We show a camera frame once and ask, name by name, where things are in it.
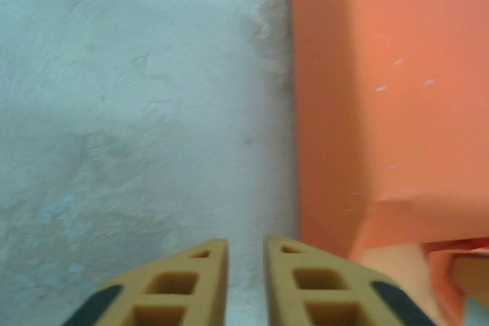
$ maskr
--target concrete floor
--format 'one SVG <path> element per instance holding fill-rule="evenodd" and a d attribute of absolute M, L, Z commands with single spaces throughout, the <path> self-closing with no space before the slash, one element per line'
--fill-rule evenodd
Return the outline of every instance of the concrete floor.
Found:
<path fill-rule="evenodd" d="M 262 236 L 296 236 L 287 0 L 0 7 L 2 325 L 211 237 L 228 325 L 265 325 Z"/>

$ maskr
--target white wall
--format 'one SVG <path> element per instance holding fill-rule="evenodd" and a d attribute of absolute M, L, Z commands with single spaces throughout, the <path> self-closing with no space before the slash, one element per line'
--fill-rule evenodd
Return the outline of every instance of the white wall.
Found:
<path fill-rule="evenodd" d="M 265 325 L 296 235 L 286 0 L 0 0 L 0 318 L 60 324 L 110 276 L 231 243 L 228 325 Z"/>

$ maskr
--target orange block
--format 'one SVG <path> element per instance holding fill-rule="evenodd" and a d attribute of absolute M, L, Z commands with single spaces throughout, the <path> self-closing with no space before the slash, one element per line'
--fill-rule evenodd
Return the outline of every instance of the orange block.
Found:
<path fill-rule="evenodd" d="M 291 0 L 302 240 L 489 236 L 489 0 Z"/>

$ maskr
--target orange foam block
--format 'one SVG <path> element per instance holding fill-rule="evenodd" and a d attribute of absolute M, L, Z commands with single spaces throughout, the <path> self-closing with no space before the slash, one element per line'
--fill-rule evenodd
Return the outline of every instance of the orange foam block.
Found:
<path fill-rule="evenodd" d="M 301 239 L 489 236 L 489 0 L 291 0 Z"/>

